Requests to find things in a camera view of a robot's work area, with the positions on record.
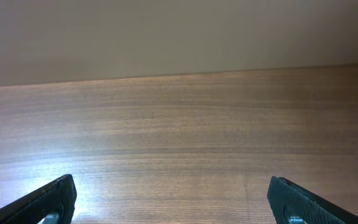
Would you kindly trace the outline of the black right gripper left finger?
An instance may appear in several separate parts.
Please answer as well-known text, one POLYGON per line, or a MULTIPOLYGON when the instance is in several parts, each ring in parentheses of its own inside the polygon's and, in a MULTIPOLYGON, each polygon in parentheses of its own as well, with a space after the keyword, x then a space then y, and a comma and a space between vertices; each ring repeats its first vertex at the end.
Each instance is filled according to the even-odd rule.
POLYGON ((0 208, 0 224, 70 224, 75 211, 76 197, 73 176, 65 174, 0 208))

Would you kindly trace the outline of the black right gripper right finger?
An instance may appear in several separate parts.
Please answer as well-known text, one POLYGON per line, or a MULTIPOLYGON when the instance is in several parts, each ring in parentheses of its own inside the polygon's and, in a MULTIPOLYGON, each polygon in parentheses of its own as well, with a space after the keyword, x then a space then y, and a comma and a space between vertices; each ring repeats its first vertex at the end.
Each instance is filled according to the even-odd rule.
POLYGON ((267 199, 278 224, 358 224, 358 216, 294 182, 273 176, 267 199))

